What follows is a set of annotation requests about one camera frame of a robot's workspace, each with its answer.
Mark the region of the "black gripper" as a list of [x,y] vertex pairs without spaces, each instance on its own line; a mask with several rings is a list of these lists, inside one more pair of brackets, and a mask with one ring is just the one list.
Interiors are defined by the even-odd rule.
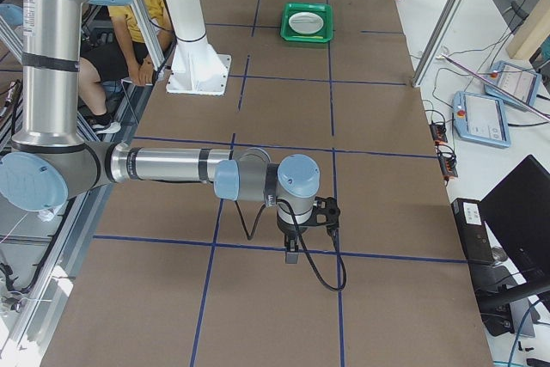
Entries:
[[277,225],[284,234],[284,247],[286,250],[284,262],[287,265],[295,265],[298,263],[298,245],[302,246],[303,251],[307,250],[303,246],[303,242],[300,241],[300,237],[308,228],[316,226],[316,218],[311,217],[304,223],[295,225],[291,217],[289,217],[288,221],[285,221],[281,216],[277,215]]

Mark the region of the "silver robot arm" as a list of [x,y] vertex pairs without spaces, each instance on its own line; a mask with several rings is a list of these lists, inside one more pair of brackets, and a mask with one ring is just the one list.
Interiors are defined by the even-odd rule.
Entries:
[[2,195],[25,211],[42,211],[108,183],[209,183],[220,199],[275,207],[285,259],[296,263],[306,249],[303,231],[316,225],[321,210],[312,158],[274,163],[257,148],[132,148],[77,134],[82,7],[131,1],[23,0],[23,121],[1,162]]

